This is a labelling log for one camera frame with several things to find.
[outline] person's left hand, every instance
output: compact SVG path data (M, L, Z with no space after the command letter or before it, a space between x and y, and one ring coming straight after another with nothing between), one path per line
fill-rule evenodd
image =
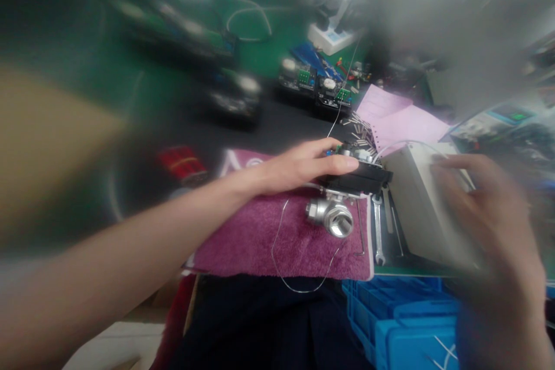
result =
M358 168L358 160L343 155L321 157L341 145L339 140L327 138L305 142L287 152L250 168L257 175L260 194L277 194L301 187L322 175L344 175Z

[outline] pink paper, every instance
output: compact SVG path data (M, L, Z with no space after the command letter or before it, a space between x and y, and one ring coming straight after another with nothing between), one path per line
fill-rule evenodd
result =
M413 105L382 119L376 119L370 122L370 126L378 151L399 140L437 143L450 128L448 124ZM382 156L404 146L403 143L391 146Z
M411 99L390 94L372 84L358 106L357 114L367 123L371 123L405 109L411 104Z

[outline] display screen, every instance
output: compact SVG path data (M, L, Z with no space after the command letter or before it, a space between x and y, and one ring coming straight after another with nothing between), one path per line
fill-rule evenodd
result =
M529 111L508 104L499 106L490 111L490 113L497 114L516 123L521 123L522 121L535 116L535 114Z

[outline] green terminal block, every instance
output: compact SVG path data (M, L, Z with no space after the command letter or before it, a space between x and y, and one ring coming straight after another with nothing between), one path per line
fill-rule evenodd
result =
M304 69L300 69L298 80L301 84L308 85L308 83L310 82L310 71L305 71Z
M344 88L342 88L335 96L335 99L345 101L349 98L350 94L351 92L349 90L345 90Z

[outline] red object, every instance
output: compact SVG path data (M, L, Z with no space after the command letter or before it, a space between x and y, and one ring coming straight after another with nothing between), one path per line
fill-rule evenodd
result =
M356 78L354 75L347 75L347 70L343 66L343 59L340 58L339 61L335 63L335 66L337 66L345 74L345 76L347 76L347 80L352 81Z
M158 158L181 183L199 176L206 177L206 168L188 146L175 146L161 151Z
M179 283L177 294L173 299L166 318L166 327L162 334L162 341L156 352L156 358L150 370L166 370L183 339L185 321L191 306L193 289L195 288L196 275L185 276Z

